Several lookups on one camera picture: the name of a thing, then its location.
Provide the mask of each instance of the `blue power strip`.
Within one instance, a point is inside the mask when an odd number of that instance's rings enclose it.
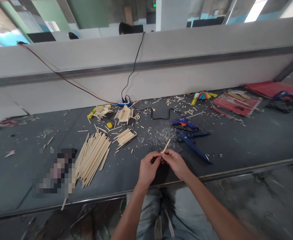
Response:
[[[117,103],[117,105],[120,106],[120,107],[124,107],[125,105],[129,107],[129,106],[132,105],[132,103],[131,102],[122,103],[122,101],[120,101],[120,102]]]

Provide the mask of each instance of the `ceiling light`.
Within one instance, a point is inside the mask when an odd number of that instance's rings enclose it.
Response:
[[[262,9],[264,8],[266,2],[267,0],[256,0],[244,22],[256,21],[257,17],[260,15]]]

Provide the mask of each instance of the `concrete floor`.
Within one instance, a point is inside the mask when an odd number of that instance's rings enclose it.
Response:
[[[293,166],[207,182],[207,188],[259,239],[293,239]],[[109,239],[126,199],[0,220],[0,239]],[[83,217],[71,229],[71,225]]]

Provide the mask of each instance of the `red cable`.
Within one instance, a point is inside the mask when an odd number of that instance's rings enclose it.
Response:
[[[81,89],[81,90],[83,90],[83,91],[85,91],[85,92],[87,92],[88,94],[91,94],[93,97],[96,97],[97,99],[100,99],[100,100],[102,100],[102,101],[104,101],[104,102],[108,102],[108,103],[112,103],[112,102],[109,102],[109,101],[106,101],[106,100],[104,100],[104,99],[101,99],[101,98],[99,98],[99,97],[97,97],[97,96],[95,96],[95,95],[93,95],[92,93],[90,93],[90,92],[88,92],[88,91],[86,91],[85,89],[83,89],[83,88],[80,88],[79,86],[76,86],[75,84],[73,84],[73,83],[71,83],[70,81],[68,81],[68,80],[66,80],[61,74],[59,74],[59,73],[57,73],[57,72],[55,72],[52,68],[50,68],[35,52],[33,52],[31,49],[29,49],[27,46],[25,46],[24,44],[19,44],[20,46],[23,46],[23,47],[25,47],[26,49],[28,49],[29,51],[31,51],[38,59],[40,59],[41,60],[41,62],[42,63],[44,63],[52,72],[54,72],[56,75],[58,75],[60,78],[62,78],[63,80],[65,80],[65,81],[67,81],[68,83],[70,83],[70,84],[72,84],[73,86],[75,86],[75,87],[77,87],[77,88],[79,88],[79,89]]]

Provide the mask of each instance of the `colorful paper fan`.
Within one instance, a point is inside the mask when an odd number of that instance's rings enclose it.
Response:
[[[206,90],[204,90],[202,92],[199,92],[199,93],[200,93],[200,95],[199,95],[198,99],[200,99],[200,100],[208,100],[211,97],[217,97],[216,94],[210,93],[210,92],[208,92]]]

